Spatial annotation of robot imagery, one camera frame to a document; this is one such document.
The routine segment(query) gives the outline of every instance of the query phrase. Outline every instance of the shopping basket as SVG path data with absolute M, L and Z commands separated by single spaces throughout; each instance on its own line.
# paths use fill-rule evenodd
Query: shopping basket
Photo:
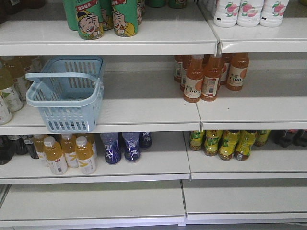
M 52 133 L 85 133 L 96 127 L 103 98 L 105 64 L 97 56 L 60 56 L 47 62 L 26 93 Z

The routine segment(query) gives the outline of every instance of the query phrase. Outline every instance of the white shelf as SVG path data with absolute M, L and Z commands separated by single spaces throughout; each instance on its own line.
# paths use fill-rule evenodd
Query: white shelf
M 200 128 L 195 103 L 183 99 L 170 71 L 107 72 L 101 114 L 93 132 L 181 131 Z M 0 126 L 0 133 L 49 133 L 39 111 L 28 104 Z
M 82 40 L 68 28 L 61 3 L 23 10 L 2 24 L 0 33 L 0 55 L 213 54 L 216 45 L 192 1 L 184 9 L 147 7 L 138 34 L 129 38 L 109 30 L 100 39 Z
M 180 181 L 14 184 L 0 209 L 1 227 L 167 225 L 184 218 Z
M 307 221 L 306 180 L 200 180 L 183 183 L 187 224 Z
M 122 159 L 115 165 L 105 161 L 104 150 L 97 137 L 97 169 L 91 175 L 82 174 L 79 168 L 68 168 L 61 176 L 55 176 L 40 160 L 28 154 L 15 155 L 11 161 L 0 166 L 1 184 L 45 183 L 93 183 L 189 179 L 189 162 L 182 132 L 153 133 L 153 145 L 141 149 L 136 163 Z
M 307 51 L 307 10 L 297 0 L 289 2 L 281 26 L 274 28 L 261 25 L 251 28 L 239 25 L 218 27 L 202 0 L 199 6 L 220 42 L 222 53 Z
M 206 129 L 307 129 L 307 71 L 248 70 L 243 89 L 222 85 L 213 102 L 197 107 Z

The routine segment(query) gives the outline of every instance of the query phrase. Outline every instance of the bottle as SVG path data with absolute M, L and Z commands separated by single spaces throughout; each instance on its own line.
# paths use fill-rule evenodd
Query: bottle
M 135 162 L 140 158 L 139 132 L 123 133 L 125 140 L 125 159 L 129 162 Z
M 8 135 L 8 139 L 12 145 L 14 153 L 17 155 L 25 155 L 28 150 L 20 135 Z
M 67 163 L 61 145 L 56 142 L 54 137 L 49 136 L 44 139 L 44 152 L 50 170 L 55 175 L 62 175 L 67 171 Z
M 226 87 L 233 91 L 239 91 L 243 87 L 244 78 L 248 70 L 248 53 L 236 53 L 230 63 L 230 70 Z
M 43 165 L 48 166 L 45 149 L 44 149 L 45 148 L 44 139 L 46 137 L 48 137 L 47 134 L 34 134 L 33 143 L 34 143 L 38 158 L 42 161 Z
M 204 144 L 204 153 L 207 156 L 215 156 L 219 151 L 219 142 L 222 137 L 222 130 L 207 130 Z
M 256 130 L 242 130 L 241 137 L 236 145 L 235 158 L 239 161 L 245 161 L 250 156 L 250 150 L 257 138 Z
M 191 65 L 187 70 L 187 78 L 184 89 L 184 100 L 198 102 L 201 98 L 201 86 L 203 80 L 202 60 L 204 55 L 192 55 Z
M 6 104 L 3 94 L 0 91 L 0 125 L 8 123 L 12 119 L 12 113 Z
M 101 133 L 102 143 L 105 146 L 105 160 L 109 164 L 116 164 L 121 159 L 118 144 L 118 133 Z
M 28 153 L 33 159 L 39 159 L 33 143 L 33 135 L 20 135 L 23 139 Z
M 227 83 L 227 77 L 230 69 L 230 62 L 232 59 L 233 54 L 232 53 L 223 53 L 222 54 L 222 60 L 224 62 L 223 70 L 222 70 L 222 76 L 220 85 L 225 85 Z
M 259 24 L 263 0 L 241 0 L 237 24 L 243 27 L 255 27 Z
M 184 55 L 183 57 L 183 63 L 182 63 L 182 69 L 181 69 L 181 83 L 180 83 L 180 89 L 184 91 L 186 86 L 186 79 L 187 79 L 187 70 L 191 64 L 192 55 Z
M 189 138 L 189 146 L 191 150 L 198 151 L 201 149 L 205 132 L 205 130 L 202 132 L 191 131 Z
M 78 168 L 78 161 L 76 155 L 76 136 L 71 133 L 62 134 L 61 146 L 64 152 L 66 163 L 68 167 Z
M 258 136 L 254 145 L 258 147 L 264 146 L 268 142 L 270 132 L 271 130 L 257 130 Z
M 240 130 L 225 130 L 223 132 L 222 145 L 219 148 L 219 156 L 222 160 L 228 161 L 232 158 L 239 138 Z
M 92 146 L 86 137 L 80 136 L 76 139 L 76 153 L 81 172 L 92 174 L 96 170 L 96 162 Z
M 19 92 L 16 90 L 10 72 L 3 67 L 0 61 L 0 91 L 8 108 L 16 112 L 23 107 Z
M 25 94 L 30 88 L 30 81 L 25 78 L 25 71 L 16 58 L 16 56 L 1 56 L 4 67 L 10 72 L 17 91 L 19 92 L 21 99 L 26 100 Z
M 214 101 L 217 97 L 219 82 L 222 74 L 222 55 L 210 55 L 208 64 L 203 70 L 201 98 L 205 101 Z
M 151 132 L 140 132 L 140 147 L 143 149 L 149 148 L 153 144 L 153 137 Z
M 184 55 L 174 55 L 175 68 L 174 68 L 174 80 L 181 82 L 181 69 L 183 64 Z

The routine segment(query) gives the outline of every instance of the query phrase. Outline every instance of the bottle cap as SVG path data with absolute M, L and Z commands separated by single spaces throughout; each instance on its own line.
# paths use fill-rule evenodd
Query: bottle cap
M 80 136 L 76 139 L 77 146 L 84 146 L 87 144 L 87 139 L 85 136 Z
M 56 140 L 54 139 L 54 137 L 50 136 L 50 137 L 46 137 L 44 139 L 44 145 L 47 147 L 51 147 L 56 143 Z

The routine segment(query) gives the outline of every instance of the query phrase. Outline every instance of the white bottle with pink fruit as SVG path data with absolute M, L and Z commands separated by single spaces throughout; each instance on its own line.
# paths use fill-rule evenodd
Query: white bottle with pink fruit
M 220 27 L 232 27 L 238 19 L 241 0 L 218 0 L 214 15 L 214 24 Z
M 237 24 L 254 27 L 259 24 L 263 0 L 241 0 Z
M 280 26 L 288 3 L 289 0 L 264 0 L 259 24 L 266 27 Z

